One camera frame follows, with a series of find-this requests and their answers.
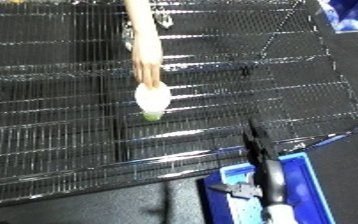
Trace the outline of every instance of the white cup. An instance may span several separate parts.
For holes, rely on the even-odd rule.
[[[143,110],[143,116],[148,121],[160,120],[171,103],[171,91],[168,86],[160,82],[158,88],[148,89],[141,83],[135,91],[135,100]]]

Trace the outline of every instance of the blue container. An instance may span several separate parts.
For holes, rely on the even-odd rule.
[[[305,153],[281,158],[288,189],[288,204],[295,211],[299,224],[335,223],[316,175]],[[254,172],[249,164],[221,168],[204,179],[212,219],[215,224],[261,224],[262,207],[257,198],[232,198],[208,187],[217,183],[235,184],[245,181],[246,174]]]

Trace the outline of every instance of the metal grid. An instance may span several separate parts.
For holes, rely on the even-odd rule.
[[[161,2],[163,80],[133,100],[119,2],[0,3],[0,203],[194,175],[245,160],[251,115],[275,141],[358,125],[358,102],[303,1]]]

